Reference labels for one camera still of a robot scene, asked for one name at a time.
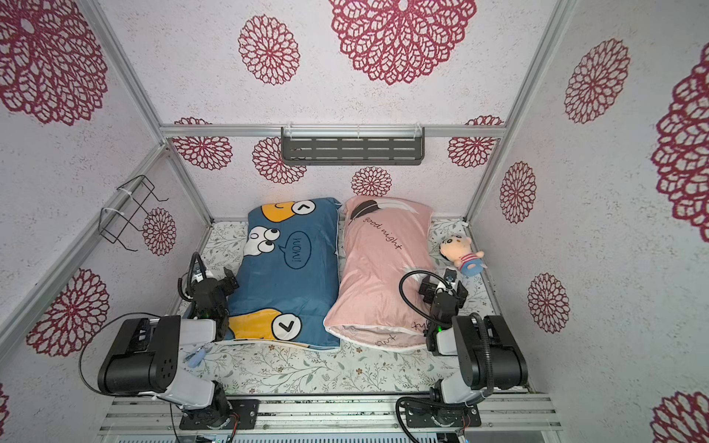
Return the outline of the blue cartoon pillow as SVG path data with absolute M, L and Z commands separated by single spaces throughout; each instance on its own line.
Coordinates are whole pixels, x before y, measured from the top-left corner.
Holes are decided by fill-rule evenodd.
M 249 212 L 238 288 L 227 298 L 228 339 L 339 348 L 323 321 L 339 295 L 340 207 L 322 198 Z

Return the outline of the pink good night pillow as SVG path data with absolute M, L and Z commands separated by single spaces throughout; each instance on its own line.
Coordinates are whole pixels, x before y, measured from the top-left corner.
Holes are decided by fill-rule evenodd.
M 432 208 L 407 199 L 360 196 L 345 203 L 345 267 L 338 299 L 323 321 L 326 332 L 360 346 L 391 352 L 426 347 L 430 307 L 419 276 L 434 271 L 428 250 Z

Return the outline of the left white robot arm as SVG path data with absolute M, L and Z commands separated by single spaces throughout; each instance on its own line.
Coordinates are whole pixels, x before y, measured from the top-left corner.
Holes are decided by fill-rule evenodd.
M 149 396 L 179 407 L 185 425 L 197 429 L 232 426 L 238 414 L 217 381 L 202 380 L 180 366 L 179 352 L 190 345 L 222 341 L 230 334 L 227 297 L 238 288 L 236 276 L 209 272 L 190 283 L 194 319 L 178 315 L 123 322 L 101 365 L 98 391 L 113 397 Z

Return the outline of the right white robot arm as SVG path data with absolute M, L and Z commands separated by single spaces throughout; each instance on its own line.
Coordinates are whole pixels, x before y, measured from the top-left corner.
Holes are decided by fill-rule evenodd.
M 470 407 L 489 398 L 495 389 L 522 387 L 528 382 L 528 367 L 504 317 L 462 315 L 468 292 L 455 269 L 443 276 L 417 269 L 404 276 L 420 276 L 418 293 L 430 306 L 424 337 L 428 352 L 453 356 L 458 371 L 439 380 L 430 389 L 435 404 Z

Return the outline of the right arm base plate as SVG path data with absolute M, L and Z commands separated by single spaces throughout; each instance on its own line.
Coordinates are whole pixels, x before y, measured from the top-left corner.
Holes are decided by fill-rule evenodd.
M 450 404 L 434 404 L 415 397 L 399 400 L 399 410 L 404 424 L 413 429 L 463 429 L 482 425 L 476 406 L 452 407 Z

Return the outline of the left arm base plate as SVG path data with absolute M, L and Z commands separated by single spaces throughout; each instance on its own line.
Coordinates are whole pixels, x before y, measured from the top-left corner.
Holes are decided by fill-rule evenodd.
M 256 426 L 260 401 L 232 399 L 207 408 L 184 411 L 178 428 L 184 431 L 252 430 Z

